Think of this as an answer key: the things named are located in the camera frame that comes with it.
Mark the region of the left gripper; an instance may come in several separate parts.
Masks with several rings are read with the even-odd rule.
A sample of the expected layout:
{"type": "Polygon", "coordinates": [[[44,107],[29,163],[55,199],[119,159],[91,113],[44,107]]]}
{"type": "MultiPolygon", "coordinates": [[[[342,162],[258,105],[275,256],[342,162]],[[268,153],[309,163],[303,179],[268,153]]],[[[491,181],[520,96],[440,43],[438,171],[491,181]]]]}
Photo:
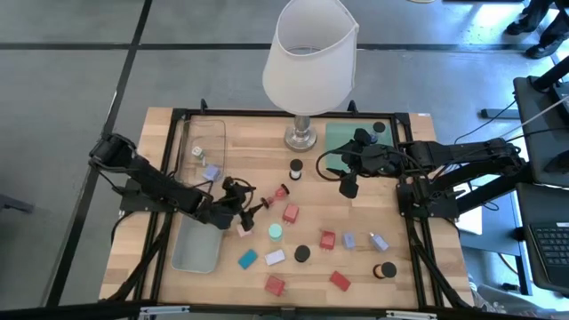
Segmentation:
{"type": "Polygon", "coordinates": [[[245,232],[252,230],[255,213],[262,208],[268,209],[268,202],[262,201],[260,204],[242,211],[242,200],[245,200],[246,195],[252,193],[256,187],[246,180],[229,176],[224,179],[221,187],[225,191],[224,197],[202,204],[202,222],[224,230],[230,227],[234,217],[239,214],[242,229],[245,232]]]}

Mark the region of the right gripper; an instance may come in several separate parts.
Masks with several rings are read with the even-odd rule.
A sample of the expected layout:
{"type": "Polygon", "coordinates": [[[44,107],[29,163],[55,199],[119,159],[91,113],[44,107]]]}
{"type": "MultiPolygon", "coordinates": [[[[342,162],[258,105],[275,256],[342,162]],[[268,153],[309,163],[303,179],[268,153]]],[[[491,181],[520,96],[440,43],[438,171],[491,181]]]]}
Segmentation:
{"type": "MultiPolygon", "coordinates": [[[[372,137],[362,128],[355,129],[353,140],[341,147],[341,161],[359,175],[398,177],[402,173],[402,158],[393,147],[371,144],[372,137]]],[[[357,176],[347,173],[341,177],[339,192],[349,199],[357,197],[357,176]]]]}

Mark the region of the black hourglass red sand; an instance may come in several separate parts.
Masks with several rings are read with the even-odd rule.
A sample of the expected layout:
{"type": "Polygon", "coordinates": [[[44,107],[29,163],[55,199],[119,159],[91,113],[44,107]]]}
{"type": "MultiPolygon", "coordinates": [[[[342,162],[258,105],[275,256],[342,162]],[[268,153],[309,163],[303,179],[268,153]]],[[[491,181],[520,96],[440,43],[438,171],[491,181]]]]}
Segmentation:
{"type": "Polygon", "coordinates": [[[281,201],[286,199],[290,195],[290,190],[285,184],[281,184],[277,188],[272,196],[262,197],[260,199],[262,205],[269,209],[276,201],[281,201]]]}

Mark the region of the small black hourglass blue sand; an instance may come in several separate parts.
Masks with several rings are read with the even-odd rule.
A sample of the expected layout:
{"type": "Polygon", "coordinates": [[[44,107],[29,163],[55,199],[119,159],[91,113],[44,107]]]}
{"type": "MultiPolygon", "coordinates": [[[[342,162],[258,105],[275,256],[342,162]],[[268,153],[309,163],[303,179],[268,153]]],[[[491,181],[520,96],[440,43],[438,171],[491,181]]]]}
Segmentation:
{"type": "Polygon", "coordinates": [[[382,122],[375,122],[372,126],[372,129],[368,132],[370,135],[370,141],[372,144],[375,144],[379,140],[379,136],[381,133],[384,133],[386,130],[386,125],[382,122]]]}

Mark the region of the teal rectangular eraser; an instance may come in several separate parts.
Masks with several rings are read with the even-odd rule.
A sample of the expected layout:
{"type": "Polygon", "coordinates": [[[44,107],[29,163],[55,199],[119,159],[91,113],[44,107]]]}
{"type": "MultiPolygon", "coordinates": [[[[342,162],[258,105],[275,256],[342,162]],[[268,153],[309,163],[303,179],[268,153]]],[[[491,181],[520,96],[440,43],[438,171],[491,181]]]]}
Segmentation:
{"type": "Polygon", "coordinates": [[[238,260],[238,264],[242,269],[248,269],[258,259],[258,253],[250,249],[244,253],[238,260]]]}

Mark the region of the red rectangular eraser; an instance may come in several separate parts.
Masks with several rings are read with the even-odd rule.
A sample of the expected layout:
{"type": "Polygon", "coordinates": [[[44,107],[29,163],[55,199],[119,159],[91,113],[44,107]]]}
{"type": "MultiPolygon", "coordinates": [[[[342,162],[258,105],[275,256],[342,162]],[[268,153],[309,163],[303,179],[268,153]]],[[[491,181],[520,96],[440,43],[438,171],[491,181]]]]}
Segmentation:
{"type": "Polygon", "coordinates": [[[329,280],[343,292],[346,292],[351,286],[351,282],[339,271],[333,271],[329,280]]]}

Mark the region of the teal translucent tray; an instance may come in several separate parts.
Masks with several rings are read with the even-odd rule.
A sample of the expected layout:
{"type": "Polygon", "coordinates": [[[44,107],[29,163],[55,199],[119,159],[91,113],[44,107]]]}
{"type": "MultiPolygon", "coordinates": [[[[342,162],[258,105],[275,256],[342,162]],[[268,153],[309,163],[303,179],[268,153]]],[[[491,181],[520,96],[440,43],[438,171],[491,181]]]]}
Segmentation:
{"type": "Polygon", "coordinates": [[[325,151],[342,147],[353,139],[356,129],[366,130],[371,138],[372,144],[382,144],[394,146],[392,131],[389,124],[382,122],[385,129],[376,132],[373,129],[374,121],[351,123],[351,122],[331,122],[325,127],[325,151]]]}

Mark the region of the clear plastic bin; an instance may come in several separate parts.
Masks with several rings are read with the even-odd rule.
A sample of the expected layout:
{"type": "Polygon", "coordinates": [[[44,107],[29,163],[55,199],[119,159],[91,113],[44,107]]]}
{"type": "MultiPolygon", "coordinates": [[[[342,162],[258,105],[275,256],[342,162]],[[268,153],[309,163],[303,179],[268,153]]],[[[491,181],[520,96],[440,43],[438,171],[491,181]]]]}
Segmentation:
{"type": "Polygon", "coordinates": [[[197,185],[207,190],[223,179],[227,151],[227,129],[222,120],[186,120],[181,125],[178,155],[174,165],[173,177],[186,185],[197,185]],[[205,159],[199,160],[191,153],[199,146],[205,152],[205,159]],[[217,181],[207,181],[202,177],[208,164],[218,165],[222,174],[217,181]]]}

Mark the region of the silver table lamp white shade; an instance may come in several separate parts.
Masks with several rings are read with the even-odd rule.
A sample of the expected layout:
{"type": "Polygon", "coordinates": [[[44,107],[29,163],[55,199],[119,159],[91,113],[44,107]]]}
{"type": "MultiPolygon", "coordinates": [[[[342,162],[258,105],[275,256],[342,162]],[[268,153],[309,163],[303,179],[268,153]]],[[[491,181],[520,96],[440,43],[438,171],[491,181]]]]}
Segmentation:
{"type": "Polygon", "coordinates": [[[262,85],[294,116],[284,144],[306,152],[317,142],[312,116],[337,108],[355,86],[359,24],[340,0],[290,0],[281,11],[262,85]]]}

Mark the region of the black crossbar silver brackets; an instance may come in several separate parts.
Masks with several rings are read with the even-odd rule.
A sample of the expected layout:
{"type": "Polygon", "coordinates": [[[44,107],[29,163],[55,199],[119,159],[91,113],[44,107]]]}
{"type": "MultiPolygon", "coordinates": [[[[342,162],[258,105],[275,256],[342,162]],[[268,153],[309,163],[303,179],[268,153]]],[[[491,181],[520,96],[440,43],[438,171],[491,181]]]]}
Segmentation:
{"type": "Polygon", "coordinates": [[[546,314],[544,312],[525,311],[516,314],[501,314],[487,312],[480,308],[442,308],[431,306],[416,309],[239,307],[157,304],[152,300],[104,300],[79,305],[0,310],[0,320],[117,320],[139,316],[152,317],[194,313],[279,316],[285,320],[293,320],[299,316],[366,316],[403,320],[569,320],[569,312],[546,314]]]}

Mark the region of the black desk foot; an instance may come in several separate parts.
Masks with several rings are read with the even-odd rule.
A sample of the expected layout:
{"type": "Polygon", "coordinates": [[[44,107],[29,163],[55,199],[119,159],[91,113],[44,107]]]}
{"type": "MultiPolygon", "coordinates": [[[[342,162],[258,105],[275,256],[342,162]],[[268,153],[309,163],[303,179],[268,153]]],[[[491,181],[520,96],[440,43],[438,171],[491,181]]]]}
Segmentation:
{"type": "Polygon", "coordinates": [[[506,119],[517,120],[520,118],[519,112],[514,109],[497,109],[497,108],[483,108],[480,110],[480,116],[485,119],[506,119]]]}

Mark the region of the black side desk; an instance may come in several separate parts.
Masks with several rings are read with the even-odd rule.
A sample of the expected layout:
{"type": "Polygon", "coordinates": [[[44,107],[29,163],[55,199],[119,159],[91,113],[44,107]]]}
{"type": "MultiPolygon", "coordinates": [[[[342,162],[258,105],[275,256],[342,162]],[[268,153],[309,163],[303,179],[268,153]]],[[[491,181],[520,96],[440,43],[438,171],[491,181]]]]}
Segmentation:
{"type": "Polygon", "coordinates": [[[569,56],[542,76],[517,77],[514,95],[533,180],[569,188],[569,56]]]}

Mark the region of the person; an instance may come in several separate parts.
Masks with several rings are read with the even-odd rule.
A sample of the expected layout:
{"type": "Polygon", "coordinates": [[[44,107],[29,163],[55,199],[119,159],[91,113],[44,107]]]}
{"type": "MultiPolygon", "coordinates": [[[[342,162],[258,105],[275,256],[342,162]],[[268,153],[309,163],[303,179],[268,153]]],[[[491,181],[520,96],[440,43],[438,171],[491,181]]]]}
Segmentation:
{"type": "MultiPolygon", "coordinates": [[[[554,2],[555,0],[530,0],[530,4],[521,12],[522,18],[511,22],[506,27],[505,33],[517,36],[533,32],[554,2]]],[[[569,39],[569,22],[559,13],[541,33],[539,43],[525,51],[525,56],[534,60],[548,57],[567,39],[569,39]]]]}
{"type": "Polygon", "coordinates": [[[569,311],[542,308],[514,294],[494,289],[485,284],[469,283],[476,307],[487,312],[511,316],[529,316],[541,319],[569,320],[569,311]]]}

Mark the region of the grey floor stand foot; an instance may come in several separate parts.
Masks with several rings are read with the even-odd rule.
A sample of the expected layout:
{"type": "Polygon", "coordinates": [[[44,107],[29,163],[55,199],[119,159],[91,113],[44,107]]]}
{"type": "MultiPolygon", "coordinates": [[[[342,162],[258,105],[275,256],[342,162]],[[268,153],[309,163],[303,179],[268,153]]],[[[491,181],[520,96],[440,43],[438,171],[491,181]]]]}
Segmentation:
{"type": "Polygon", "coordinates": [[[13,209],[24,213],[32,213],[34,205],[0,194],[0,212],[4,209],[13,209]]]}

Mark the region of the black aluminium table frame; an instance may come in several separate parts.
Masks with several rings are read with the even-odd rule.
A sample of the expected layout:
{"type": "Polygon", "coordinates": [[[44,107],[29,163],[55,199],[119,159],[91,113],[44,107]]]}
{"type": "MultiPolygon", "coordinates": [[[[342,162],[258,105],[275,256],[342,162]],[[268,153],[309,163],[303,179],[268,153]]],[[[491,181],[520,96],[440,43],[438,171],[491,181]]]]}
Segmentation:
{"type": "Polygon", "coordinates": [[[294,224],[284,226],[280,242],[269,239],[268,227],[281,221],[286,207],[282,201],[256,214],[249,236],[240,237],[235,228],[226,231],[217,266],[208,274],[172,267],[182,218],[175,214],[163,256],[153,259],[148,267],[143,298],[161,303],[239,307],[416,309],[423,304],[446,303],[426,266],[411,254],[406,222],[398,210],[395,180],[359,179],[357,197],[347,199],[337,183],[319,177],[315,161],[325,150],[323,140],[301,155],[301,179],[289,179],[289,163],[295,153],[285,146],[283,134],[292,118],[283,112],[207,109],[192,110],[190,114],[199,120],[225,122],[227,175],[249,181],[256,187],[257,196],[273,192],[280,184],[287,185],[289,200],[298,205],[300,213],[294,224]],[[323,230],[336,234],[331,251],[319,247],[323,230]],[[354,235],[354,249],[344,247],[344,233],[354,235]],[[372,246],[371,233],[389,244],[385,252],[372,246]],[[309,247],[311,254],[300,263],[294,252],[302,244],[309,247]],[[258,253],[258,259],[242,269],[238,260],[250,249],[258,253]],[[284,251],[285,261],[268,266],[264,256],[279,249],[284,251]],[[395,277],[377,279],[373,275],[373,267],[384,262],[397,267],[395,277]],[[333,271],[351,282],[346,292],[330,282],[333,271]],[[285,281],[281,296],[264,289],[269,276],[285,281]]]}

